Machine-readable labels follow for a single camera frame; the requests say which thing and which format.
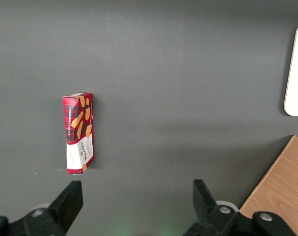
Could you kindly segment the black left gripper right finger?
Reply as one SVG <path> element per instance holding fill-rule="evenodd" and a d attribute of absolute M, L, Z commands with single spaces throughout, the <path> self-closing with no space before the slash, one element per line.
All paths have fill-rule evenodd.
<path fill-rule="evenodd" d="M 193 181 L 193 207 L 198 222 L 192 224 L 185 236 L 294 236 L 295 232 L 277 214 L 258 211 L 252 218 L 232 207 L 217 204 L 205 182 Z"/>

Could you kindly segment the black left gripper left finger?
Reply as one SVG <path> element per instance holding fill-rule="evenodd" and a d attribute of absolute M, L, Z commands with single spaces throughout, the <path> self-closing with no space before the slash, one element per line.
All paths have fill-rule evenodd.
<path fill-rule="evenodd" d="M 65 236 L 83 206 L 82 185 L 72 181 L 48 207 L 38 207 L 15 222 L 0 216 L 0 236 Z"/>

